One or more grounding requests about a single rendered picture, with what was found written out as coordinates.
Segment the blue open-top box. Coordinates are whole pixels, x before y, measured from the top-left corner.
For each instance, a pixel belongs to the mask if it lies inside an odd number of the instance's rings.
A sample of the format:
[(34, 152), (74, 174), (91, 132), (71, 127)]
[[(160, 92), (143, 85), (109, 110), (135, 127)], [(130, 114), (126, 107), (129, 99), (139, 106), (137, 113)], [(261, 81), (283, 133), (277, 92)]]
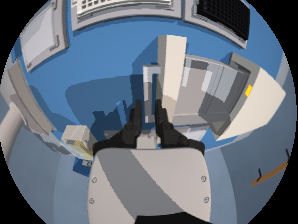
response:
[(93, 161), (82, 160), (75, 157), (72, 171), (75, 171), (77, 173), (79, 172), (79, 174), (89, 177), (92, 162)]

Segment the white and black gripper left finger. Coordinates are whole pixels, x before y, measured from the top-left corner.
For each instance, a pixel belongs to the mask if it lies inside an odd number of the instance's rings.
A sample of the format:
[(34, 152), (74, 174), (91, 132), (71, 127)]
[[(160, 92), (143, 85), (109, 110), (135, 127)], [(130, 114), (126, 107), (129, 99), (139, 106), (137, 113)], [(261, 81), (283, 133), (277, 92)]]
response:
[[(134, 115), (134, 118), (133, 118)], [(142, 131), (142, 102), (136, 100), (135, 111), (134, 108), (130, 111), (129, 122), (127, 122), (123, 129), (112, 136), (109, 140), (99, 141), (93, 144), (93, 158), (97, 151), (104, 148), (133, 148), (137, 149), (137, 138)], [(135, 139), (135, 142), (134, 142)], [(120, 145), (121, 144), (121, 145)]]

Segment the blue bench mat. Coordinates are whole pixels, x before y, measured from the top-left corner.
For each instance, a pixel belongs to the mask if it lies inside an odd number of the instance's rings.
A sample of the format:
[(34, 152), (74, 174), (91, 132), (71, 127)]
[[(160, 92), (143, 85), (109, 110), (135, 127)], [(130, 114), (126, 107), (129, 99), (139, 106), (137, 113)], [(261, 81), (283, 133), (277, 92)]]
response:
[(186, 37), (185, 54), (228, 65), (234, 52), (276, 80), (283, 49), (267, 22), (246, 0), (250, 9), (246, 49), (182, 18), (127, 17), (72, 31), (70, 1), (65, 2), (67, 49), (28, 73), (20, 35), (10, 52), (12, 63), (19, 55), (30, 90), (58, 130), (51, 133), (59, 141), (67, 125), (87, 125), (98, 142), (106, 140), (104, 130), (122, 130), (129, 122), (136, 99), (142, 102), (142, 130), (155, 129), (155, 122), (145, 123), (143, 65), (157, 65), (160, 35)]

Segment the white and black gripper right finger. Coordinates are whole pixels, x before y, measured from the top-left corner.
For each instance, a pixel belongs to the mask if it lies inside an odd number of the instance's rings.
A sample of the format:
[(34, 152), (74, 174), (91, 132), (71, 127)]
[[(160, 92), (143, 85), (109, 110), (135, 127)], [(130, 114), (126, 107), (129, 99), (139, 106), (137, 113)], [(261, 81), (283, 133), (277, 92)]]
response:
[(168, 120), (166, 108), (162, 108), (161, 99), (155, 100), (155, 128), (156, 134), (160, 138), (161, 148), (191, 147), (199, 149), (204, 156), (204, 143), (188, 139), (186, 136), (174, 129), (174, 125)]

